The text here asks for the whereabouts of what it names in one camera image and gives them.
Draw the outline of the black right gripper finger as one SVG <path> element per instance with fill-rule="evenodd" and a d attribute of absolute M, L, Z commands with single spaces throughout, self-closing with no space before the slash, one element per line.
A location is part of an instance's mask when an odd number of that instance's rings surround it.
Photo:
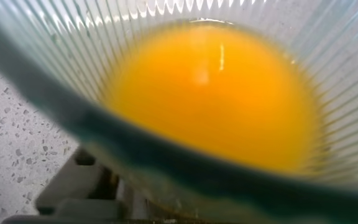
<path fill-rule="evenodd" d="M 122 218 L 116 200 L 119 177 L 78 148 L 35 201 L 41 215 L 68 218 Z"/>

